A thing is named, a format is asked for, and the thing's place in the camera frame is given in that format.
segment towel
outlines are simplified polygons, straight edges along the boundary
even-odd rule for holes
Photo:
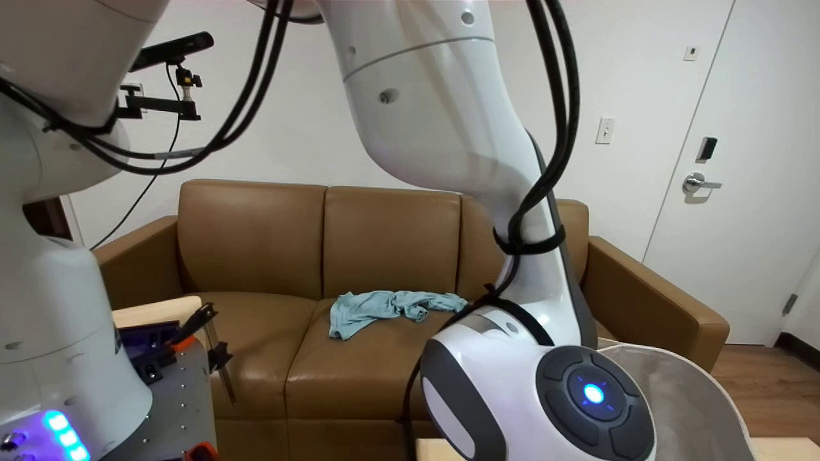
[[[375,320],[407,319],[420,322],[430,311],[458,313],[467,301],[458,294],[438,292],[391,292],[375,289],[361,294],[341,294],[332,308],[332,330],[337,340],[346,340],[373,326]]]

